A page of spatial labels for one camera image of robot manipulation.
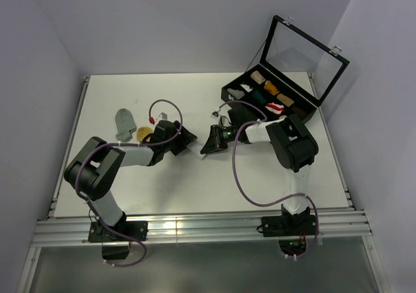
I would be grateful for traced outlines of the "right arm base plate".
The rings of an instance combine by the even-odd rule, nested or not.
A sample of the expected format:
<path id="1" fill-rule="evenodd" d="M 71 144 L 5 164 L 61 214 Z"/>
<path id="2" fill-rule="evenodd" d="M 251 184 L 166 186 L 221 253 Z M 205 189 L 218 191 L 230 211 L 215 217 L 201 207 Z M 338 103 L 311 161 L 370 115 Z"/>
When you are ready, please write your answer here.
<path id="1" fill-rule="evenodd" d="M 261 231 L 264 237 L 315 235 L 318 227 L 314 215 L 290 215 L 261 217 Z"/>

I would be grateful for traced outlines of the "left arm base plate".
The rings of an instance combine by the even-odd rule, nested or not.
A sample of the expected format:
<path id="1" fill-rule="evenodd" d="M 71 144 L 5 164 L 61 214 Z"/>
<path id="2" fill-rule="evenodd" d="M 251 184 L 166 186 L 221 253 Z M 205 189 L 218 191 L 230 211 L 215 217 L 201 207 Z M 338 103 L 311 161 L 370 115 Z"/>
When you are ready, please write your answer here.
<path id="1" fill-rule="evenodd" d="M 127 221 L 119 227 L 105 227 L 101 222 L 92 222 L 88 234 L 89 243 L 145 241 L 147 221 Z"/>

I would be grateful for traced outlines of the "mustard yellow sock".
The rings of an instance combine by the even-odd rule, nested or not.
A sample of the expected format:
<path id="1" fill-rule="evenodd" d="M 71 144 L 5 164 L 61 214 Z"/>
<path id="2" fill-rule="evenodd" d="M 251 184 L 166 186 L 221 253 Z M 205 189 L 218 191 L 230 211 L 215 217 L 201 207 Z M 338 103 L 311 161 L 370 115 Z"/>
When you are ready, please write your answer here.
<path id="1" fill-rule="evenodd" d="M 138 142 L 149 142 L 153 129 L 151 127 L 139 127 L 136 131 L 136 139 Z"/>

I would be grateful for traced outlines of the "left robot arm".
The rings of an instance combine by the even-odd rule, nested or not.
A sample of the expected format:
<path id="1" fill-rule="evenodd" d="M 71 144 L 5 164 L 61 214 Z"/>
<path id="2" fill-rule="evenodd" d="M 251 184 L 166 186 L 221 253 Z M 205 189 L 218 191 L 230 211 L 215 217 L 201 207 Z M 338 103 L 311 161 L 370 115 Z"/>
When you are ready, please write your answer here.
<path id="1" fill-rule="evenodd" d="M 126 166 L 154 166 L 170 152 L 178 155 L 198 137 L 179 121 L 161 120 L 143 143 L 108 143 L 92 137 L 64 170 L 64 179 L 104 222 L 111 240 L 127 232 L 125 212 L 118 206 L 111 186 L 118 170 Z"/>

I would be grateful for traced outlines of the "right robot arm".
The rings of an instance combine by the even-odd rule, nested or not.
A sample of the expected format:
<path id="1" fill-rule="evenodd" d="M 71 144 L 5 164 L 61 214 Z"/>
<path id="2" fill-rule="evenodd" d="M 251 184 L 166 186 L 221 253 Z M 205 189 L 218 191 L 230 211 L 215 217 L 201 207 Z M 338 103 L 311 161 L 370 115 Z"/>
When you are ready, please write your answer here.
<path id="1" fill-rule="evenodd" d="M 242 124 L 232 123 L 227 127 L 219 124 L 212 125 L 209 137 L 200 153 L 207 155 L 224 151 L 230 142 L 234 142 L 231 155 L 233 177 L 239 192 L 246 201 L 257 207 L 271 207 L 280 203 L 283 217 L 281 226 L 290 235 L 299 232 L 304 226 L 304 221 L 317 217 L 316 214 L 311 214 L 311 211 L 315 212 L 317 209 L 307 191 L 310 167 L 315 161 L 319 147 L 297 115 L 284 116 L 274 121 L 267 121 L 263 118 Z M 285 170 L 286 196 L 269 203 L 258 203 L 249 198 L 237 174 L 238 142 L 271 144 L 278 162 Z"/>

